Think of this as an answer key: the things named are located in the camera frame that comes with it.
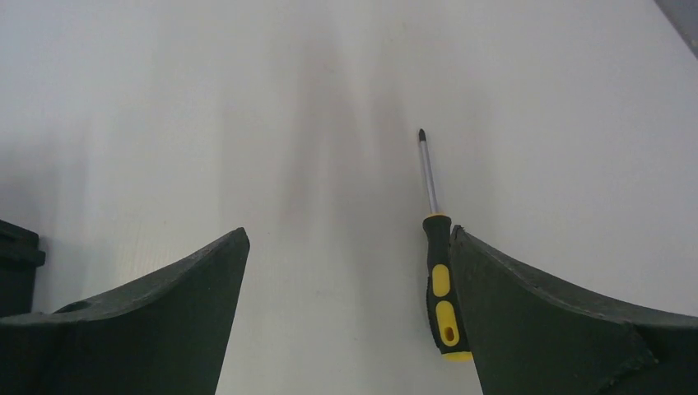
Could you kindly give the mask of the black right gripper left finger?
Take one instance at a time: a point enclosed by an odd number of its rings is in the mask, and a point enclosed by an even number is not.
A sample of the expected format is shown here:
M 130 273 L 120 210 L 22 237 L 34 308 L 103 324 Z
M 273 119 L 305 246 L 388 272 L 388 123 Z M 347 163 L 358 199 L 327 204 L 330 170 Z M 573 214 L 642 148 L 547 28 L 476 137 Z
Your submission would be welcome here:
M 3 318 L 2 393 L 215 393 L 249 250 L 238 228 L 51 314 Z

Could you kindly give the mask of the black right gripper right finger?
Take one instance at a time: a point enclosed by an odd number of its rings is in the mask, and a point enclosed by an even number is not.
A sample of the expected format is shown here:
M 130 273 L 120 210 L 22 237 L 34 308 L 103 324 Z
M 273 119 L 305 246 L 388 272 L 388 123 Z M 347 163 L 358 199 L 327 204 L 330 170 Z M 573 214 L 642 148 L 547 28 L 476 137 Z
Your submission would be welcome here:
M 696 393 L 696 317 L 584 289 L 461 227 L 450 255 L 485 394 Z

